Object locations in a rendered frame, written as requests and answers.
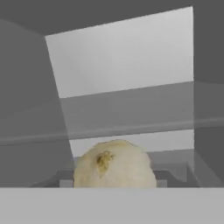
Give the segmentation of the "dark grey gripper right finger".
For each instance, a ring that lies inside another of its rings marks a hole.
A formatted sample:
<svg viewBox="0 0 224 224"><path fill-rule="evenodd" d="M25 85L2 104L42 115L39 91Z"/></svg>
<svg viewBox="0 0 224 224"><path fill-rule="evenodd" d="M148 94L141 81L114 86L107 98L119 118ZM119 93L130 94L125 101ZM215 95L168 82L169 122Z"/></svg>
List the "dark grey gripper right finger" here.
<svg viewBox="0 0 224 224"><path fill-rule="evenodd" d="M199 187L197 180L192 176L187 177L186 180L180 180L169 171L154 171L154 173L159 187Z"/></svg>

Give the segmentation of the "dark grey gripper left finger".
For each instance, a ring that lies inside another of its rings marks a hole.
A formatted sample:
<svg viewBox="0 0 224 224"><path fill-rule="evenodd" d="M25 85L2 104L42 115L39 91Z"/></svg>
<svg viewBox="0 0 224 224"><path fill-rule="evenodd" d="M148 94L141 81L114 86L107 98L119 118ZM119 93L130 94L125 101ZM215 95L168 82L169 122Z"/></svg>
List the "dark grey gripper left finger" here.
<svg viewBox="0 0 224 224"><path fill-rule="evenodd" d="M33 187L40 188L60 188L74 186L73 171L59 171L53 177L40 183L34 184Z"/></svg>

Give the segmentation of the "pale yellow garlic bulb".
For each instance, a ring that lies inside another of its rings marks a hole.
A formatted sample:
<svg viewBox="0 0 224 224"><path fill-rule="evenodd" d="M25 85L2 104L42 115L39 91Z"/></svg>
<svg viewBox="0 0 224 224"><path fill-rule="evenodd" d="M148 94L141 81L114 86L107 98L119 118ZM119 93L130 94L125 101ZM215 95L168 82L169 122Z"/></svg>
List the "pale yellow garlic bulb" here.
<svg viewBox="0 0 224 224"><path fill-rule="evenodd" d="M157 180L147 153L117 139L96 144L78 159L73 186L154 188Z"/></svg>

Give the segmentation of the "translucent grey fridge shelf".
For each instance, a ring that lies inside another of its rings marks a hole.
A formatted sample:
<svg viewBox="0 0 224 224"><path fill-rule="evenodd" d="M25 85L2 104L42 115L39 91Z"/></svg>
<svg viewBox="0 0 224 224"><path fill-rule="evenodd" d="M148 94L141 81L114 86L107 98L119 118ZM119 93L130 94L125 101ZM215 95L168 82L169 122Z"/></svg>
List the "translucent grey fridge shelf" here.
<svg viewBox="0 0 224 224"><path fill-rule="evenodd" d="M189 81L56 99L0 120L0 145L224 126L224 84Z"/></svg>

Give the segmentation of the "grey fridge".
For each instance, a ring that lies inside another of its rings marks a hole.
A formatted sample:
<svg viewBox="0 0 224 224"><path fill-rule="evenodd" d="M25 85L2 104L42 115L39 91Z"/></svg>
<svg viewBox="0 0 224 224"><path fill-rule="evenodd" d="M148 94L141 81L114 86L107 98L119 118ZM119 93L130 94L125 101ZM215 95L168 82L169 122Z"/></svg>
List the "grey fridge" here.
<svg viewBox="0 0 224 224"><path fill-rule="evenodd" d="M197 75L193 8L97 23L75 8L87 0L0 0L0 120L56 99L189 81ZM0 145L0 187L33 187L73 171L98 143L126 140L154 171L224 187L224 126L43 143Z"/></svg>

